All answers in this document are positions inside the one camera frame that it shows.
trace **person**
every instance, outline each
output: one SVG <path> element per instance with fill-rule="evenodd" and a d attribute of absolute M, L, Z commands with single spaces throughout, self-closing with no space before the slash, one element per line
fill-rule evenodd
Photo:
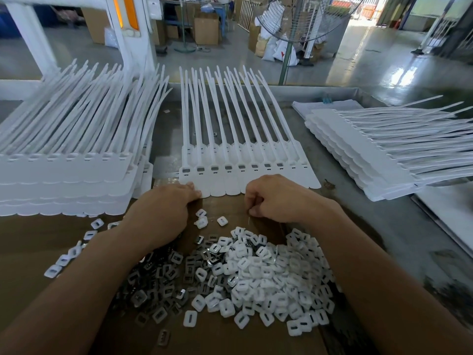
<path fill-rule="evenodd" d="M 98 233 L 3 331 L 0 354 L 87 353 L 129 270 L 143 255 L 177 237 L 186 227 L 187 204 L 200 196 L 192 183 L 146 192 L 119 226 Z M 298 222 L 310 230 L 381 353 L 473 354 L 466 329 L 337 202 L 274 175 L 247 185 L 245 208 L 250 216 Z"/>

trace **orange light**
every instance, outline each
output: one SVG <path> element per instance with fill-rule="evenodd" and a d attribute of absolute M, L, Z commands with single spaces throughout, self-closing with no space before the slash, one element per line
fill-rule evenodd
<path fill-rule="evenodd" d="M 118 5 L 118 1 L 114 0 L 114 4 L 115 4 L 115 10 L 118 16 L 118 22 L 120 23 L 120 27 L 123 27 L 123 20 L 121 18 L 120 6 Z"/>
<path fill-rule="evenodd" d="M 124 0 L 124 1 L 125 1 L 126 13 L 128 15 L 128 22 L 130 23 L 130 26 L 132 28 L 139 31 L 138 20 L 136 18 L 136 12 L 135 12 L 135 4 L 133 3 L 133 0 Z"/>

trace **hand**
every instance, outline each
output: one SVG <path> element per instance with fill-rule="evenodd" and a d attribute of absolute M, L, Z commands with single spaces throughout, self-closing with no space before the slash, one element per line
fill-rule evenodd
<path fill-rule="evenodd" d="M 280 223 L 307 223 L 309 218 L 317 215 L 323 220 L 331 211 L 343 213 L 337 202 L 280 174 L 262 176 L 248 183 L 245 208 L 251 216 L 266 217 Z"/>
<path fill-rule="evenodd" d="M 113 228 L 121 241 L 138 256 L 174 240 L 187 224 L 187 203 L 201 197 L 192 182 L 153 188 L 128 209 L 120 224 Z"/>

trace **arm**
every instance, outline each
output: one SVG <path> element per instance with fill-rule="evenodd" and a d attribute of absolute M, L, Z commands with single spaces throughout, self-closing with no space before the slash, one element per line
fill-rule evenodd
<path fill-rule="evenodd" d="M 0 335 L 0 354 L 86 354 L 116 290 L 148 252 L 186 227 L 193 185 L 146 192 L 119 226 L 98 233 L 83 252 Z"/>
<path fill-rule="evenodd" d="M 317 238 L 349 303 L 384 354 L 473 354 L 473 338 L 332 200 L 282 177 L 246 188 L 250 215 L 298 222 Z"/>

